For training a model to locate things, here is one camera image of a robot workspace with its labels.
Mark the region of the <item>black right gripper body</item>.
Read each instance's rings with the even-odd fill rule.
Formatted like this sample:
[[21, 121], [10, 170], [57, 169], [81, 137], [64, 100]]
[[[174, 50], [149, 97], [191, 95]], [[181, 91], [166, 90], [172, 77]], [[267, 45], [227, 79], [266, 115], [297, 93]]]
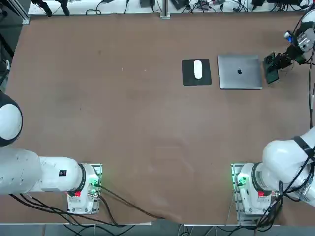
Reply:
[[303, 56], [304, 51], [298, 46], [290, 45], [285, 54], [290, 58], [290, 60], [296, 61], [299, 65], [306, 63], [306, 59]]

